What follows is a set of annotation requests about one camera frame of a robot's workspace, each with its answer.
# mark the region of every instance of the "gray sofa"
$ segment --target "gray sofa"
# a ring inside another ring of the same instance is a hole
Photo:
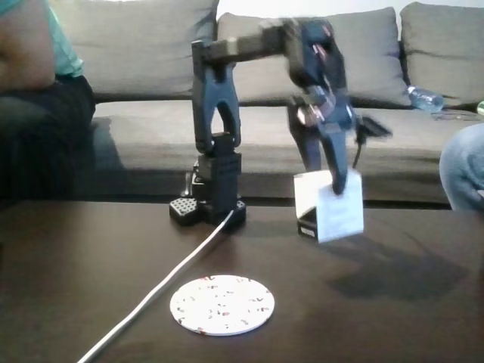
[[[225,14],[217,0],[136,2],[51,1],[85,60],[98,98],[92,134],[76,152],[76,198],[165,200],[179,194],[197,158],[191,110],[191,42],[256,30],[262,20]],[[365,199],[441,203],[439,155],[458,130],[484,119],[484,9],[414,3],[329,17],[347,66],[359,113],[388,125],[394,136],[371,140],[358,169]],[[284,99],[298,92],[279,57],[238,64],[246,198],[291,198],[303,171],[287,129]],[[441,119],[412,110],[408,83],[445,96]],[[221,129],[218,117],[213,130]],[[349,158],[355,154],[349,135]]]

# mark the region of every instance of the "robotic arm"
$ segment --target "robotic arm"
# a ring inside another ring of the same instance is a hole
[[[302,89],[288,100],[289,130],[307,171],[321,169],[320,144],[336,194],[344,192],[348,172],[346,132],[387,135],[384,127],[358,117],[346,94],[344,59],[334,41],[332,26],[321,20],[284,20],[263,25],[260,33],[211,43],[192,43],[194,62],[193,112],[198,163],[187,179],[183,198],[170,204],[170,215],[183,225],[205,216],[218,223],[231,211],[245,207],[237,195],[241,172],[240,115],[232,71],[238,62],[273,55],[287,59],[291,81]],[[212,134],[218,109],[224,132]]]

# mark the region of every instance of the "white box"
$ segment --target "white box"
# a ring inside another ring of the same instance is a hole
[[[361,175],[349,169],[341,195],[333,192],[332,181],[329,170],[294,176],[298,230],[320,244],[365,229]]]

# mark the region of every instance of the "white coaster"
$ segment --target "white coaster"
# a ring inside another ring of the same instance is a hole
[[[263,325],[274,311],[272,293],[249,278],[219,275],[189,282],[173,294],[173,318],[195,333],[226,337]]]

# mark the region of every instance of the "white cable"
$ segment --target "white cable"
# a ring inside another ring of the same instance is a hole
[[[169,274],[166,276],[163,281],[161,281],[152,291],[146,295],[146,297],[139,303],[135,309],[126,316],[117,326],[115,326],[111,331],[104,336],[103,339],[99,340],[95,346],[91,348],[77,363],[88,363],[93,359],[107,344],[110,343],[112,339],[118,334],[121,333],[123,329],[127,327],[127,325],[133,321],[135,318],[138,317],[141,310],[148,306],[151,303],[153,297],[157,294],[158,291],[163,289],[163,287],[176,275],[178,271],[180,271],[187,263],[189,263],[203,248],[210,243],[210,241],[225,227],[228,220],[232,217],[234,211],[232,210],[220,223],[220,225],[212,232],[212,234],[199,246],[197,247],[190,255],[188,255],[183,261],[181,261]]]

